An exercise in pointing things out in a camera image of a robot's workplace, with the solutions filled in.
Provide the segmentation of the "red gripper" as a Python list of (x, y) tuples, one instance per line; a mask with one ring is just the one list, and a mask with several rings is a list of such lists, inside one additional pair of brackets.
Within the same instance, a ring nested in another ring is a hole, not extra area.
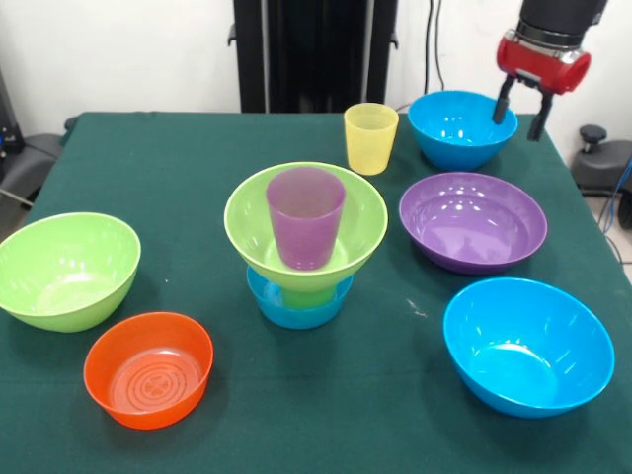
[(529, 141), (538, 141), (551, 112), (554, 94), (573, 92), (587, 75), (592, 56), (581, 48), (556, 49), (532, 43), (515, 30), (508, 30), (498, 46), (497, 63), (506, 79), (494, 108), (494, 123), (505, 120), (514, 82), (522, 82), (541, 91), (541, 107), (527, 134)]

